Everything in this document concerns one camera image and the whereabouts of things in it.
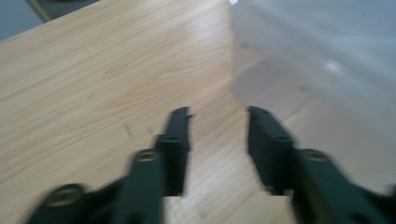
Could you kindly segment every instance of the wooden surface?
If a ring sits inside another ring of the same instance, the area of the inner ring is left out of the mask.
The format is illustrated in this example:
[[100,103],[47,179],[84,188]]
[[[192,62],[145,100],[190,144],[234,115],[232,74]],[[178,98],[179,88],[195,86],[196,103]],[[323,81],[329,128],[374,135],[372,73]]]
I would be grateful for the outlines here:
[[245,152],[232,41],[225,0],[102,0],[0,42],[0,223],[56,186],[122,176],[185,105],[187,195],[165,200],[168,223],[292,223]]

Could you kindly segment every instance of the black plastic part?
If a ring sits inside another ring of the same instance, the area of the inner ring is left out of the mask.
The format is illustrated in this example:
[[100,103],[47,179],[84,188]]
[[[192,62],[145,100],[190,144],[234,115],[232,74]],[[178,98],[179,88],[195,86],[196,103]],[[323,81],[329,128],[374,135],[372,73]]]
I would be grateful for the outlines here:
[[396,187],[389,196],[378,195],[358,186],[356,189],[378,208],[378,211],[388,219],[389,223],[396,223]]
[[[71,195],[72,203],[67,202]],[[84,221],[87,212],[84,188],[78,184],[64,185],[51,192],[37,207],[29,224],[70,224]]]
[[389,223],[327,155],[314,149],[295,155],[292,205],[299,223]]
[[46,197],[27,223],[163,223],[163,197],[183,192],[190,117],[187,107],[173,111],[154,148],[138,151],[124,178],[89,193],[78,184],[61,186]]
[[174,110],[168,120],[166,131],[160,134],[154,148],[161,151],[165,165],[165,196],[183,193],[187,158],[190,151],[189,119],[187,107]]
[[26,0],[43,21],[55,20],[99,0]]
[[324,153],[295,149],[291,137],[268,111],[253,106],[248,111],[248,152],[267,190],[281,195],[293,189],[297,223],[396,223],[396,190],[392,197],[384,197],[358,189]]
[[163,223],[163,157],[157,149],[134,155],[129,175],[115,201],[112,224]]
[[251,106],[247,151],[265,188],[274,195],[290,189],[293,140],[268,111]]

